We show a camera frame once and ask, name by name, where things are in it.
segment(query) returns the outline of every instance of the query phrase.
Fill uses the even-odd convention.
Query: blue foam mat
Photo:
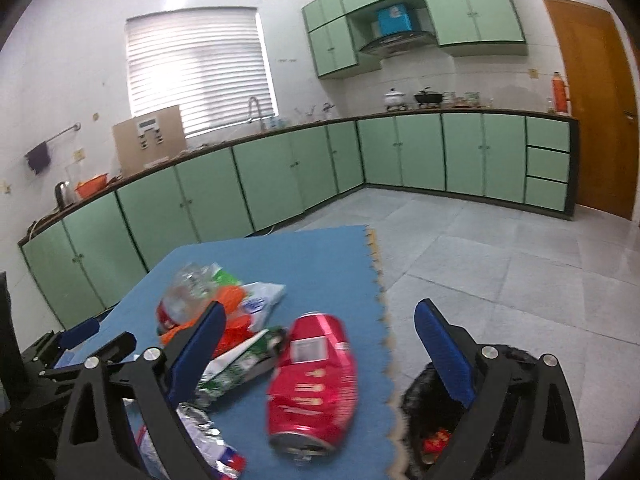
[[[270,377],[258,378],[227,394],[212,410],[222,437],[247,458],[242,480],[386,479],[395,459],[387,435],[396,418],[386,401],[393,391],[384,374],[390,362],[383,345],[380,286],[364,226],[274,234],[185,246],[170,253],[102,322],[72,364],[81,363],[123,330],[136,335],[136,353],[158,345],[155,309],[173,275],[185,264],[217,262],[245,283],[286,285],[285,297],[268,325],[290,327],[309,311],[334,314],[344,323],[358,365],[359,402],[340,449],[300,467],[274,453],[266,433],[266,391]],[[133,426],[139,421],[132,420]]]

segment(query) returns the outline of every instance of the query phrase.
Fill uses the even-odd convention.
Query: orange thermos
[[[559,72],[554,72],[554,76],[551,78],[551,86],[554,91],[554,105],[556,106],[556,112],[563,114],[569,113],[569,99],[566,96],[566,84]]]

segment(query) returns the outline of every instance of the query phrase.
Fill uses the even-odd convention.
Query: window blind
[[[256,9],[175,10],[127,20],[134,116],[180,105],[186,136],[247,120],[249,97],[277,114]]]

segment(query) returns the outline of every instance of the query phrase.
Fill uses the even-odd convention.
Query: orange bowl
[[[76,186],[76,193],[78,193],[80,198],[85,200],[105,187],[107,187],[107,173],[94,176],[86,182],[81,182]]]

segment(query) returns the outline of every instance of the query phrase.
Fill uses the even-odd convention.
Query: countertop
[[[94,200],[98,200],[100,197],[103,197],[116,189],[119,189],[131,182],[135,182],[136,180],[148,176],[156,171],[164,170],[165,168],[170,168],[171,166],[175,166],[176,164],[180,164],[186,160],[190,160],[200,155],[206,155],[207,153],[216,152],[217,150],[223,150],[230,146],[237,146],[238,144],[242,144],[244,142],[251,142],[252,140],[261,139],[263,137],[270,137],[274,135],[284,134],[287,132],[295,132],[298,130],[304,130],[306,128],[314,128],[316,126],[325,126],[327,124],[335,124],[335,123],[343,123],[346,121],[360,121],[364,119],[373,119],[380,117],[396,117],[402,115],[415,115],[415,114],[447,114],[447,113],[482,113],[482,114],[507,114],[507,115],[521,115],[527,117],[538,117],[542,119],[552,119],[556,121],[564,121],[564,122],[572,122],[577,121],[572,117],[555,115],[555,114],[546,114],[542,112],[530,112],[527,110],[507,110],[501,108],[431,108],[428,110],[407,110],[407,111],[395,111],[395,112],[381,112],[379,114],[370,114],[363,116],[355,116],[355,117],[344,117],[340,119],[332,119],[328,121],[316,121],[314,123],[305,123],[305,124],[297,124],[295,126],[289,126],[287,128],[280,128],[277,130],[269,130],[264,133],[255,134],[252,136],[242,137],[241,139],[233,139],[233,140],[224,140],[218,144],[211,144],[201,146],[200,148],[195,148],[194,150],[189,150],[181,155],[178,155],[171,160],[162,162],[152,168],[148,168],[148,170],[140,171],[139,173],[127,177],[127,178],[118,178],[115,180],[111,180],[109,185],[105,187],[103,190],[94,194],[92,197],[76,202],[75,204],[67,207],[62,212],[53,213],[47,217],[41,218],[35,231],[31,237],[37,236],[39,233],[43,232],[47,228],[51,227],[56,222],[62,220],[65,216],[70,215],[74,211],[80,209],[81,207],[93,202]],[[23,246],[30,239],[30,229],[31,226],[27,229],[27,234],[25,234],[24,238],[22,238],[19,242],[19,246]]]

